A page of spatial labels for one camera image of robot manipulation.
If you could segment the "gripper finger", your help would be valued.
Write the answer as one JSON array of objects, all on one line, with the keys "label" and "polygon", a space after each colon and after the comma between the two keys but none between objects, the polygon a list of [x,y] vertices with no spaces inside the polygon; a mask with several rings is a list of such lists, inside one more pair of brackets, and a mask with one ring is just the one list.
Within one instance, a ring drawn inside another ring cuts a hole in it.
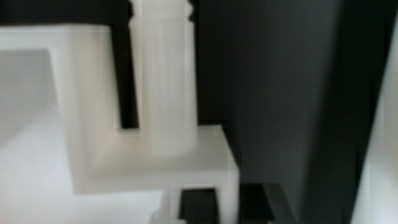
[{"label": "gripper finger", "polygon": [[180,218],[187,224],[219,224],[219,202],[214,189],[184,191]]}]

